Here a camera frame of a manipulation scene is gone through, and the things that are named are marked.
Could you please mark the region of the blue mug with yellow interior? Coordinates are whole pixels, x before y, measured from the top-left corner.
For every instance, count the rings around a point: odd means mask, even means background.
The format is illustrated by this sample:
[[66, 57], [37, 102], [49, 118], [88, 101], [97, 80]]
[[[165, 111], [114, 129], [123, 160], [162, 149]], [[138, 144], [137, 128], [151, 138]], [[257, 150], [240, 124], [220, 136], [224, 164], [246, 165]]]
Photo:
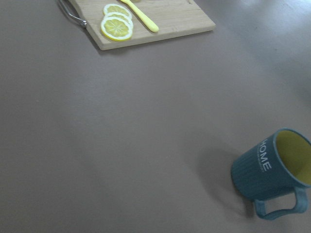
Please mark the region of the blue mug with yellow interior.
[[[260, 218], [303, 213], [309, 206], [311, 142], [295, 130], [280, 129], [235, 160], [231, 178], [236, 189], [254, 203]], [[293, 208], [266, 211], [265, 201], [290, 193], [295, 196]]]

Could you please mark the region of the lemon slice front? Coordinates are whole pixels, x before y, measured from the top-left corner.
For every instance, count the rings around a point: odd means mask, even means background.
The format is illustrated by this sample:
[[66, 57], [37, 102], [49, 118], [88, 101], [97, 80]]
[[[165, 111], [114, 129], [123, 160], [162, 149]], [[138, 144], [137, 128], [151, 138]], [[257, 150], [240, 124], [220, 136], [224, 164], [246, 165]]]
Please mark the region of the lemon slice front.
[[101, 21], [101, 31], [113, 41], [126, 41], [133, 35], [133, 27], [119, 17], [105, 17]]

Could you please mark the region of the lemon slice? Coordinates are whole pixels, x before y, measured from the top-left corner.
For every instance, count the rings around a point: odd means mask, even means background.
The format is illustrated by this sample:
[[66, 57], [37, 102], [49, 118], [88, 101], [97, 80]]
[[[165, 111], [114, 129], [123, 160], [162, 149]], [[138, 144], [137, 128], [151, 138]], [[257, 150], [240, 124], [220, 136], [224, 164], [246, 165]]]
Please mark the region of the lemon slice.
[[103, 8], [104, 15], [107, 15], [108, 13], [112, 13], [112, 12], [124, 14], [128, 18], [132, 19], [131, 12], [127, 8], [123, 7], [122, 5], [110, 3], [104, 6]]
[[105, 17], [101, 21], [101, 31], [113, 41], [126, 41], [133, 35], [133, 27], [119, 17]]

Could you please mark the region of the wooden cutting board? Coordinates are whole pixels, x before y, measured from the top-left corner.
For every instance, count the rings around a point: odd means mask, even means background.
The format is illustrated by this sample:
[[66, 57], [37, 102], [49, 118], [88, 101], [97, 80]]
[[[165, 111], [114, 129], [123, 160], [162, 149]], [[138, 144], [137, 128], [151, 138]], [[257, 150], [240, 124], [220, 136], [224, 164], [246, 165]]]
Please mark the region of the wooden cutting board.
[[110, 50], [132, 45], [208, 32], [215, 23], [193, 0], [134, 0], [132, 3], [158, 27], [154, 33], [147, 28], [137, 14], [133, 16], [133, 36], [122, 42], [103, 35], [100, 23], [104, 18], [104, 6], [109, 0], [60, 0], [64, 12], [87, 30], [100, 50]]

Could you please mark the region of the lemon slice middle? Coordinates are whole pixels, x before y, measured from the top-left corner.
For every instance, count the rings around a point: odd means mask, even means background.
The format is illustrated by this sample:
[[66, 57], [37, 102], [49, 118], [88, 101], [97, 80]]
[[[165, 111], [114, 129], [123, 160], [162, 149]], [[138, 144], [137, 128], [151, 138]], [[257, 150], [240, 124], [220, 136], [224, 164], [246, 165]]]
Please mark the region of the lemon slice middle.
[[122, 5], [110, 3], [104, 6], [103, 8], [104, 15], [107, 15], [108, 13], [112, 13], [112, 12], [124, 14], [128, 18], [132, 19], [131, 12], [127, 8], [123, 7]]

